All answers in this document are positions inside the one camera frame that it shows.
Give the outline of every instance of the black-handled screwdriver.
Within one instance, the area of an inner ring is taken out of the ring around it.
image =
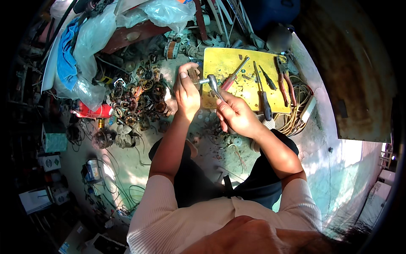
[[[272,120],[272,110],[271,110],[271,106],[269,105],[268,98],[266,97],[266,92],[263,91],[261,78],[259,77],[257,64],[255,63],[255,61],[254,61],[254,69],[255,69],[255,72],[257,73],[258,82],[261,85],[261,91],[259,92],[259,94],[260,94],[259,98],[261,99],[261,102],[262,102],[263,113],[265,115],[265,119],[267,121],[270,121],[270,120]]]
[[[263,73],[263,75],[265,76],[266,82],[268,83],[268,86],[272,89],[272,90],[276,90],[276,86],[275,84],[272,82],[272,79],[270,77],[268,77],[268,74],[266,74],[263,71],[263,68],[259,65],[259,67],[261,68],[261,71]]]

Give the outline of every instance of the yellow cutting board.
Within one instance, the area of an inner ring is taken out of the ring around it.
[[[256,74],[254,70],[254,63],[256,62],[258,72],[261,78],[263,90],[268,97],[269,105],[273,113],[290,113],[290,107],[285,107],[283,96],[278,86],[278,74],[275,67],[274,57],[275,54],[253,50],[241,50],[235,48],[206,48],[204,51],[203,62],[203,76],[206,78],[208,74],[216,76],[219,87],[225,80],[238,68],[244,61],[245,57],[249,56],[250,60],[242,67],[242,70],[237,74],[233,85],[228,89],[228,92],[237,97],[243,98],[253,111],[260,111],[259,109],[259,83],[255,83]],[[284,56],[280,56],[282,61],[286,62]],[[265,76],[263,75],[259,65],[268,74],[276,86],[276,90],[272,90],[266,83]],[[286,81],[283,81],[286,92],[289,95],[289,88]],[[207,109],[215,109],[217,107],[217,97],[210,92],[210,86],[203,84],[202,90],[202,105]]]

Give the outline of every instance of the white sweater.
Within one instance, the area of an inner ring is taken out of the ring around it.
[[[264,219],[275,228],[321,230],[321,213],[307,182],[294,179],[282,192],[279,212],[237,197],[215,198],[178,208],[170,180],[155,175],[131,220],[127,242],[132,253],[180,253],[233,218]]]

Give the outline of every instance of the red-handled pliers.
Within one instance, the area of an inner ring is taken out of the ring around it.
[[[289,102],[288,102],[288,100],[287,100],[287,93],[286,93],[285,86],[283,85],[283,79],[286,80],[287,85],[288,85],[288,87],[289,87],[290,95],[291,95],[290,98],[291,98],[291,100],[292,100],[292,104],[293,104],[293,106],[296,106],[295,92],[294,92],[294,90],[293,90],[292,82],[290,81],[290,78],[289,78],[289,76],[288,76],[287,73],[286,73],[286,68],[285,68],[285,66],[283,65],[283,63],[282,63],[282,61],[281,61],[281,58],[280,58],[279,56],[276,56],[276,57],[275,57],[275,62],[276,62],[276,66],[277,66],[277,69],[278,69],[278,83],[279,83],[279,89],[281,90],[283,99],[285,100],[285,107],[288,107],[288,106],[289,106],[289,105],[288,105]]]

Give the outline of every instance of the blue cloth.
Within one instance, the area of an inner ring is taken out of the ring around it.
[[[78,21],[79,17],[73,19],[63,31],[60,38],[58,47],[58,62],[56,64],[56,71],[62,83],[67,89],[72,91],[78,80],[78,70],[76,69],[76,60],[70,53],[71,40],[75,33],[79,31]]]

